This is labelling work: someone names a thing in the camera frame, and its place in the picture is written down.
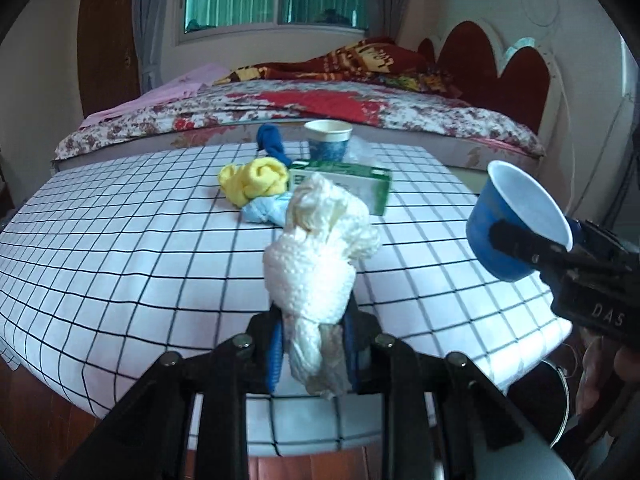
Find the person's right hand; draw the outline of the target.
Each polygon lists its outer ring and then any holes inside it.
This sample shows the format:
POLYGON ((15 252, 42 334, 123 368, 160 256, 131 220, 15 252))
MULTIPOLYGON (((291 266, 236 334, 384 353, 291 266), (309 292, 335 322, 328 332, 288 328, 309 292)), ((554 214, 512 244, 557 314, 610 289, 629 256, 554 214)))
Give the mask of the person's right hand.
POLYGON ((587 413, 600 398, 600 390, 614 372, 623 382, 638 384, 639 353, 626 347, 612 344, 590 330, 582 331, 582 342, 586 346, 582 358, 582 377, 576 394, 576 412, 587 413))

